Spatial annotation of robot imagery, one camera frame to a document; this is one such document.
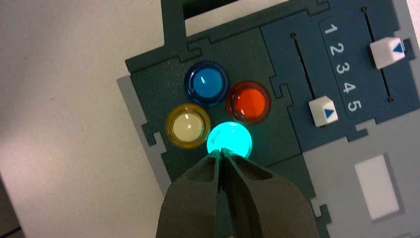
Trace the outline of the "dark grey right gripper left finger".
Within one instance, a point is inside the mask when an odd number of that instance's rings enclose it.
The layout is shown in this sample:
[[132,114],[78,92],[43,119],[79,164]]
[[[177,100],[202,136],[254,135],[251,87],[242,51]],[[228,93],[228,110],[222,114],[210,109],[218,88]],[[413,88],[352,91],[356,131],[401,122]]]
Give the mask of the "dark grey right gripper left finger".
[[220,151],[199,160],[175,182],[160,209],[158,238],[212,238],[216,231]]

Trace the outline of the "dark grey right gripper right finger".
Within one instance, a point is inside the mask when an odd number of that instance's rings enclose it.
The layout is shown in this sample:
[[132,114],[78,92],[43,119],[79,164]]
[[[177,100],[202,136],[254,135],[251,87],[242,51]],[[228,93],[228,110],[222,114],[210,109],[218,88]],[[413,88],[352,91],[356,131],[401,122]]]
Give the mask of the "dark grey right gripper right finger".
[[226,148],[221,175],[236,237],[319,237],[309,203],[288,179]]

